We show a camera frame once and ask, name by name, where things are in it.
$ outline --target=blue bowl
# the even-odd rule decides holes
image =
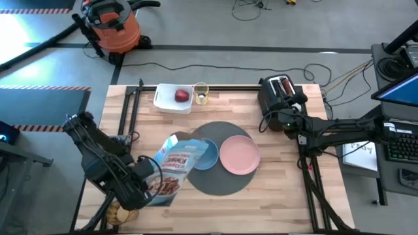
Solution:
[[[208,170],[213,167],[219,158],[219,150],[216,144],[208,139],[203,139],[207,144],[209,144],[206,151],[203,153],[202,157],[195,164],[195,169],[197,170]]]

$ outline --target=red apple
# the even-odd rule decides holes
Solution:
[[[189,100],[189,93],[185,90],[178,89],[174,96],[174,100],[177,102],[186,102]]]

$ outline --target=table leg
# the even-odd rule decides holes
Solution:
[[[387,206],[386,191],[381,186],[381,182],[380,182],[380,179],[379,178],[376,179],[376,183],[378,185],[378,193],[379,193],[379,200],[378,200],[378,202],[379,202],[379,204],[381,206]]]

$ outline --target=wooden tabletop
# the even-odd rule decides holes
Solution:
[[[318,85],[302,85],[309,100],[308,114],[327,118]],[[115,135],[118,131],[126,86],[110,86],[100,129]],[[176,131],[191,133],[211,121],[229,121],[245,129],[261,152],[261,162],[252,181],[241,191],[227,196],[206,195],[186,180],[170,207],[145,207],[138,219],[123,224],[120,232],[311,232],[312,226],[302,171],[297,167],[296,140],[283,133],[259,133],[261,112],[256,91],[211,91],[208,104],[193,103],[188,115],[161,113],[153,105],[153,91],[140,94],[135,131],[140,138],[132,155],[154,156],[165,139]],[[127,115],[128,130],[132,103]],[[354,227],[346,189],[337,158],[318,158],[325,196],[336,213]],[[103,202],[104,195],[86,182],[76,228],[84,226]],[[321,213],[317,209],[321,222]]]

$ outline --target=vacuum hose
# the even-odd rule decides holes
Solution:
[[[60,32],[58,35],[48,39],[47,41],[43,42],[42,44],[28,50],[27,52],[20,54],[16,56],[15,58],[3,63],[0,65],[0,72],[3,72],[9,68],[11,68],[13,65],[31,57],[32,55],[35,55],[49,47],[55,46],[58,41],[61,39],[64,39],[66,36],[70,35],[72,32],[76,31],[78,29],[78,26],[76,23],[70,25],[70,27],[66,28],[64,31]]]
[[[132,10],[138,10],[142,7],[159,7],[161,6],[161,3],[159,1],[149,1],[149,0],[145,0],[145,1],[128,1],[128,3],[131,5]],[[70,27],[66,28],[64,31],[60,32],[58,35],[48,39],[47,41],[43,42],[42,44],[28,50],[27,52],[16,56],[15,58],[3,63],[0,65],[0,72],[3,72],[9,68],[11,68],[13,65],[31,57],[32,55],[35,55],[49,47],[53,47],[57,44],[57,42],[59,42],[60,40],[64,39],[65,37],[67,37],[68,35],[70,35],[72,32],[76,31],[80,25],[83,25],[84,23],[84,19],[80,18],[79,15],[74,14],[72,16],[73,20],[76,22],[72,25],[70,25]],[[95,41],[92,41],[90,38],[88,38],[88,40],[91,42],[91,44],[93,45],[93,47],[95,48],[97,54],[100,57],[103,57],[104,54],[101,51],[100,47],[97,45],[97,43]]]
[[[160,7],[161,3],[159,1],[138,1],[131,4],[132,11],[136,11],[142,7]]]

